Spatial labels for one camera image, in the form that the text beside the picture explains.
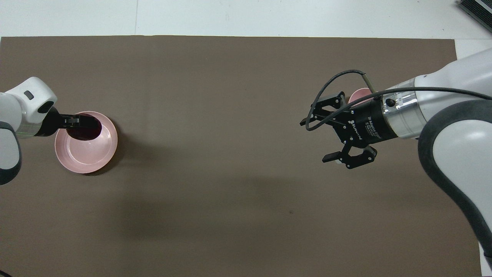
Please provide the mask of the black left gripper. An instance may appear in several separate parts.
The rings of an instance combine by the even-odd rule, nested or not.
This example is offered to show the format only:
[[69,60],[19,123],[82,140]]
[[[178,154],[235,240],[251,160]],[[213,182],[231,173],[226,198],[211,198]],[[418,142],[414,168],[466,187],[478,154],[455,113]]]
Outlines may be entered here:
[[51,107],[42,121],[42,125],[38,131],[38,137],[49,137],[55,134],[58,129],[64,128],[68,130],[101,130],[100,121],[86,114],[60,114],[55,107]]

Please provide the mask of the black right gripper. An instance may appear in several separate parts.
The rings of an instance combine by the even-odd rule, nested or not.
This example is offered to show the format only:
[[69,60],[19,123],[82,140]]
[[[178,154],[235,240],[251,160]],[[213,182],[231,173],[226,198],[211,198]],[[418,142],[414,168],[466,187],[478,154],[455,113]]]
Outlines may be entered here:
[[[344,91],[321,97],[315,104],[310,105],[309,111],[312,109],[312,112],[300,121],[300,126],[306,126],[307,120],[309,123],[322,122],[345,104],[346,94]],[[341,151],[326,154],[322,158],[323,163],[337,162],[345,165],[347,169],[367,165],[374,162],[377,156],[377,150],[368,145],[397,137],[386,122],[381,102],[377,100],[351,107],[349,111],[336,116],[335,120],[341,122],[343,126],[334,127],[334,131],[340,141],[347,142],[347,144],[343,146]],[[355,156],[350,155],[352,146],[363,149],[362,153]]]

